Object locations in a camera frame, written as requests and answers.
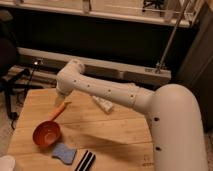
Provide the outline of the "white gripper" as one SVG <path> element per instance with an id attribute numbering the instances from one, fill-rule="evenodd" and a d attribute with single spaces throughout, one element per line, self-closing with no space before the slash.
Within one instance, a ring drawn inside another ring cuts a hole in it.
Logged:
<path id="1" fill-rule="evenodd" d="M 62 92 L 58 85 L 56 86 L 56 93 L 57 93 L 57 97 L 55 99 L 54 106 L 60 106 L 62 103 L 64 103 L 68 95 Z"/>

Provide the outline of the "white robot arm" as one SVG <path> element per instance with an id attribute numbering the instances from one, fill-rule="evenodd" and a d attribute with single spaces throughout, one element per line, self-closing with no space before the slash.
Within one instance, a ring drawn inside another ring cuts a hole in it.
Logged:
<path id="1" fill-rule="evenodd" d="M 84 64 L 70 60 L 56 76 L 56 91 L 66 97 L 75 89 L 133 109 L 145 116 L 153 141 L 155 171 L 208 171 L 199 104 L 179 84 L 148 90 L 133 84 L 88 77 Z"/>

